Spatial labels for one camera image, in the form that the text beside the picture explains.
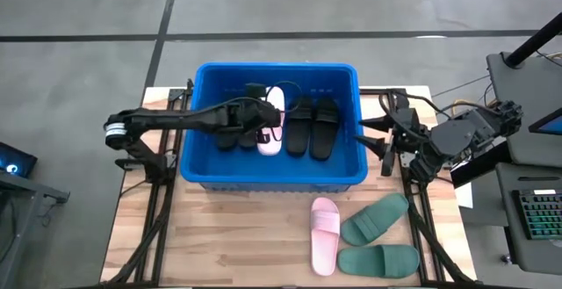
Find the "wooden tabletop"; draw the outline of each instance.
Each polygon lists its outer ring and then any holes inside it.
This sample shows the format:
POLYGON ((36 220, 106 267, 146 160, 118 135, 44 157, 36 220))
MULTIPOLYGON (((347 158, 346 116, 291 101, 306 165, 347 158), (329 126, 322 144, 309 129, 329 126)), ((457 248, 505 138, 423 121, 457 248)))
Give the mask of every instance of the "wooden tabletop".
MULTIPOLYGON (((430 97, 427 86, 407 86, 406 89, 410 94, 430 97)), ((165 109, 168 90, 148 88, 143 106, 165 109)), ((436 115, 428 105, 418 100, 410 100, 410 104, 417 109, 421 123, 428 126, 436 124, 436 115)), ((375 96, 361 96, 361 110, 364 119, 384 115, 375 96)), ((364 133, 371 137, 387 135, 367 128, 364 133)), ((157 150, 160 132, 148 132, 142 139, 157 150)), ((419 285, 417 273, 403 279, 383 279, 350 276, 337 269, 332 276, 321 277, 312 271, 309 216, 310 205, 315 198, 324 196, 332 199, 340 210, 342 220, 346 220, 389 193, 403 192, 398 163, 395 163, 392 177, 381 177, 378 158, 368 151, 367 159, 367 178, 342 193, 206 191, 199 184, 186 182, 178 174, 161 285, 419 285)), ((448 177, 449 174, 442 172, 440 176, 448 177)), ((123 189, 142 179, 142 171, 127 173, 123 189)), ((150 185, 143 184, 120 200, 101 280, 114 276, 138 245, 149 191, 150 185)), ((436 180, 429 185, 428 193, 439 242, 466 275, 476 278, 453 186, 436 180)), ((374 244, 412 244, 407 215, 394 223, 374 244)), ((430 278, 433 278, 429 246, 426 242, 423 245, 426 265, 430 278)), ((347 247, 349 245, 340 240, 340 249, 347 247)), ((148 261, 147 268, 151 271, 150 256, 148 261)))

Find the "blue crate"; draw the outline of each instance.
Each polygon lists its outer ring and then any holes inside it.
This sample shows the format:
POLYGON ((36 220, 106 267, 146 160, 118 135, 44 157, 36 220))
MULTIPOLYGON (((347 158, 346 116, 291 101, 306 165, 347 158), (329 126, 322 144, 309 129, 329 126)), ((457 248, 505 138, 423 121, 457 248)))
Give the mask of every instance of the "blue crate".
MULTIPOLYGON (((245 96, 246 83, 272 85, 297 83, 313 99, 331 97, 338 104, 341 125, 332 155, 325 162, 289 156, 285 146, 279 154, 263 156, 257 151, 217 149, 214 135, 190 130, 186 134, 180 170, 191 182, 210 190, 229 191, 346 191, 367 176, 365 149, 353 139, 363 134, 359 126, 361 105, 357 72, 350 65, 332 63, 207 63, 197 72, 192 110, 200 110, 231 98, 245 96)), ((280 86, 285 103, 299 96, 289 84, 280 86)))

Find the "gray floor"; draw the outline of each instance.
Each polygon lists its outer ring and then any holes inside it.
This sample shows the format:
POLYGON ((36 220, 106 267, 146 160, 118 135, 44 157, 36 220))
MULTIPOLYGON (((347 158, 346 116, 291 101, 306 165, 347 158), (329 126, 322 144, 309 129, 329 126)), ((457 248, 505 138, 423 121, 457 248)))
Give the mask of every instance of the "gray floor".
MULTIPOLYGON (((0 36, 156 34, 166 0, 0 0, 0 36)), ((169 33, 537 29, 562 0, 176 0, 169 33)), ((156 86, 184 85, 208 61, 338 61, 363 85, 425 84, 433 94, 486 74, 487 54, 524 37, 167 42, 156 86)), ((33 177, 72 191, 38 224, 18 288, 97 282, 122 172, 104 145, 108 114, 141 100, 154 42, 0 43, 0 141, 35 154, 33 177)), ((544 52, 562 50, 556 39, 544 52)), ((435 99, 477 100, 485 79, 435 99)), ((558 288, 561 277, 503 266, 498 228, 466 225, 479 279, 558 288)))

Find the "black cable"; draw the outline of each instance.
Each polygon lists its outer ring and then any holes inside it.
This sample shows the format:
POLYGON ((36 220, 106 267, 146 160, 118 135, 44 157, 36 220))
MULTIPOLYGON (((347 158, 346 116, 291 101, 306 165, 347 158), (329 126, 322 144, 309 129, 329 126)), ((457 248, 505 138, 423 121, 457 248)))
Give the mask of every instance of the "black cable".
POLYGON ((557 62, 557 61, 554 61, 553 59, 551 59, 550 57, 548 57, 548 55, 542 54, 542 53, 540 53, 540 52, 538 52, 538 51, 537 51, 537 54, 541 55, 542 57, 544 57, 545 59, 547 59, 547 60, 550 61, 551 63, 553 63, 553 64, 555 64, 555 65, 557 65, 557 66, 562 67, 562 64, 560 64, 560 63, 557 62))
POLYGON ((267 90, 267 92, 265 93, 265 101, 267 101, 267 97, 270 95, 270 92, 273 90, 273 87, 278 87, 279 85, 284 84, 284 83, 291 84, 291 85, 297 87, 297 89, 299 90, 300 97, 299 97, 299 102, 297 103, 297 105, 295 105, 295 106, 294 106, 292 109, 290 109, 289 111, 281 111, 282 113, 293 112, 293 111, 295 111, 295 110, 297 110, 297 109, 299 108, 300 102, 302 101, 302 96, 303 96, 302 89, 301 89, 300 86, 299 86, 297 83, 295 83, 295 82, 280 81, 280 82, 274 83, 274 84, 270 87, 270 89, 267 90))
POLYGON ((450 183, 450 184, 455 184, 455 183, 453 183, 452 180, 450 180, 450 179, 448 179, 448 178, 445 178, 445 177, 436 176, 436 179, 446 181, 447 183, 450 183))
POLYGON ((60 203, 53 203, 49 208, 45 211, 45 213, 38 215, 37 217, 41 218, 41 225, 46 228, 51 224, 51 210, 56 206, 62 206, 60 203))
POLYGON ((438 112, 438 113, 444 114, 444 115, 447 116, 447 118, 451 119, 451 117, 450 117, 449 114, 447 114, 447 113, 444 112, 443 110, 439 109, 434 103, 431 102, 431 100, 427 99, 426 97, 416 96, 416 95, 410 95, 410 94, 407 94, 407 93, 404 93, 404 92, 401 92, 401 91, 397 91, 397 90, 391 90, 390 93, 391 93, 391 94, 395 93, 395 94, 398 94, 398 95, 402 95, 402 96, 404 96, 404 97, 406 97, 406 98, 412 98, 412 99, 423 100, 423 101, 425 101, 428 105, 430 105, 430 106, 433 108, 433 110, 435 110, 435 111, 438 112))
POLYGON ((2 255, 0 255, 0 264, 6 259, 8 253, 10 253, 11 246, 16 241, 16 234, 18 233, 18 217, 16 215, 16 205, 14 204, 13 198, 10 198, 10 208, 11 208, 11 239, 8 245, 4 248, 2 255))
MULTIPOLYGON (((220 104, 218 104, 218 105, 206 107, 205 109, 201 109, 201 110, 199 110, 199 111, 195 111, 194 113, 209 112, 209 111, 215 110, 215 109, 217 109, 217 108, 220 108, 220 107, 223 106, 223 105, 230 105, 230 104, 232 104, 233 102, 236 102, 236 101, 253 101, 253 102, 258 103, 259 105, 266 106, 266 104, 263 102, 263 100, 260 100, 260 99, 258 99, 258 98, 252 98, 252 97, 237 97, 237 98, 232 98, 232 99, 230 99, 230 100, 227 100, 227 101, 225 101, 225 102, 222 102, 222 103, 220 103, 220 104)), ((175 118, 176 116, 161 115, 161 116, 159 116, 159 117, 164 117, 164 118, 175 118)))
POLYGON ((488 108, 488 107, 485 107, 485 106, 483 106, 483 105, 474 104, 474 103, 468 103, 468 102, 465 102, 465 101, 462 101, 462 100, 456 102, 455 104, 447 105, 446 107, 442 108, 441 110, 443 110, 443 111, 449 110, 450 108, 456 107, 456 106, 459 106, 459 105, 468 105, 468 106, 472 106, 472 107, 476 107, 476 108, 482 109, 482 110, 484 110, 484 111, 486 111, 486 112, 488 112, 488 113, 490 113, 490 114, 493 114, 493 115, 497 115, 497 116, 501 115, 501 113, 495 112, 494 110, 492 110, 492 109, 490 109, 490 108, 488 108))
POLYGON ((172 161, 172 163, 173 163, 174 165, 172 165, 171 167, 176 167, 176 166, 177 166, 177 154, 176 154, 176 157, 174 158, 174 160, 172 161))
MULTIPOLYGON (((445 182, 447 182, 447 183, 450 183, 450 184, 454 184, 452 180, 447 179, 447 178, 445 178, 445 177, 436 176, 436 179, 443 180, 443 181, 445 181, 445 182)), ((412 196, 417 196, 417 195, 419 195, 420 193, 426 191, 426 190, 428 189, 429 184, 431 184, 431 183, 427 183, 427 184, 414 183, 414 184, 417 184, 417 186, 418 186, 418 191, 417 191, 417 192, 412 192, 412 196)))
POLYGON ((476 82, 478 82, 478 81, 481 81, 482 79, 485 79, 485 78, 487 78, 487 77, 489 77, 489 76, 490 76, 490 74, 488 74, 488 75, 486 75, 486 76, 482 76, 482 77, 476 78, 476 79, 474 79, 474 80, 471 80, 471 81, 468 82, 468 83, 460 84, 459 86, 450 88, 450 89, 448 89, 448 90, 443 90, 443 91, 437 92, 435 95, 431 95, 431 97, 432 97, 432 98, 435 98, 435 97, 437 97, 437 96, 441 96, 442 94, 446 94, 447 92, 450 92, 450 91, 453 91, 453 90, 457 90, 457 89, 463 88, 463 87, 465 87, 465 86, 467 86, 467 85, 469 85, 469 84, 471 84, 471 83, 476 83, 476 82))
POLYGON ((122 192, 119 194, 119 197, 120 197, 120 198, 123 197, 123 195, 126 194, 127 192, 131 191, 132 189, 134 189, 134 188, 136 188, 136 187, 138 187, 138 186, 140 186, 141 184, 144 184, 144 183, 146 183, 146 182, 147 182, 147 180, 145 179, 145 180, 143 180, 143 181, 141 181, 141 182, 139 182, 139 183, 137 183, 137 184, 134 184, 134 185, 130 186, 129 188, 127 188, 127 189, 125 189, 124 191, 122 191, 122 192))
POLYGON ((488 92, 490 92, 490 90, 491 90, 490 87, 492 87, 492 83, 490 83, 486 87, 486 90, 484 90, 484 95, 482 95, 482 97, 480 97, 477 102, 479 102, 482 98, 484 98, 484 105, 488 105, 488 102, 486 100, 486 95, 488 94, 488 92))
POLYGON ((417 134, 416 132, 410 130, 408 127, 404 126, 402 124, 402 122, 400 122, 398 119, 396 119, 396 117, 394 116, 393 113, 390 112, 390 110, 388 110, 388 108, 385 105, 385 102, 383 101, 382 98, 383 95, 379 95, 378 96, 378 103, 380 104, 380 107, 383 109, 383 111, 386 113, 386 115, 388 117, 390 117, 390 119, 393 120, 393 122, 398 125, 403 132, 406 132, 407 134, 409 134, 410 136, 414 137, 416 140, 418 141, 422 141, 422 142, 427 142, 429 141, 429 138, 426 136, 421 136, 419 134, 417 134))
MULTIPOLYGON (((281 113, 289 113, 289 112, 293 112, 293 111, 299 109, 300 103, 301 103, 301 101, 302 101, 303 92, 302 92, 302 89, 300 88, 300 86, 299 86, 297 83, 291 82, 291 81, 280 81, 280 82, 274 83, 274 84, 270 87, 270 89, 267 90, 267 92, 265 93, 265 101, 267 101, 267 97, 270 95, 270 92, 273 90, 273 87, 278 87, 279 85, 284 84, 284 83, 286 83, 286 84, 291 84, 291 85, 297 87, 297 89, 299 90, 299 94, 300 94, 300 96, 299 96, 299 102, 297 103, 297 105, 295 105, 295 106, 294 106, 293 108, 291 108, 289 111, 281 111, 281 113)), ((278 138, 277 138, 277 136, 275 135, 275 132, 273 132, 273 127, 270 127, 270 130, 271 130, 271 136, 273 137, 273 140, 274 140, 274 141, 281 141, 281 139, 278 139, 278 138)))

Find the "slide sandal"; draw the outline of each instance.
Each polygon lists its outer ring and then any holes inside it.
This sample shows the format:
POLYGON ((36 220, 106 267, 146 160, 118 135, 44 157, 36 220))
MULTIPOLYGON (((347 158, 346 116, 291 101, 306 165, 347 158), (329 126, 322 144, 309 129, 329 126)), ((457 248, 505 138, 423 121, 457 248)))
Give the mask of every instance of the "slide sandal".
POLYGON ((373 242, 407 211, 408 206, 407 199, 399 193, 385 196, 342 224, 343 240, 355 246, 373 242))
POLYGON ((236 147, 238 134, 217 134, 215 140, 219 150, 228 151, 236 147))
POLYGON ((257 146, 256 133, 250 132, 248 134, 241 134, 238 137, 238 145, 244 149, 252 149, 257 146))
POLYGON ((318 100, 310 139, 310 156, 313 159, 326 161, 330 157, 339 126, 340 117, 334 100, 318 100))
POLYGON ((376 245, 342 249, 337 255, 340 271, 349 275, 404 278, 420 264, 418 251, 410 245, 376 245))
POLYGON ((291 109, 296 105, 299 107, 295 111, 287 113, 285 141, 287 153, 301 157, 308 148, 310 126, 313 122, 313 100, 309 97, 295 99, 291 102, 291 109))
POLYGON ((329 276, 334 273, 337 243, 340 238, 340 212, 332 200, 314 200, 310 226, 313 270, 321 276, 329 276))

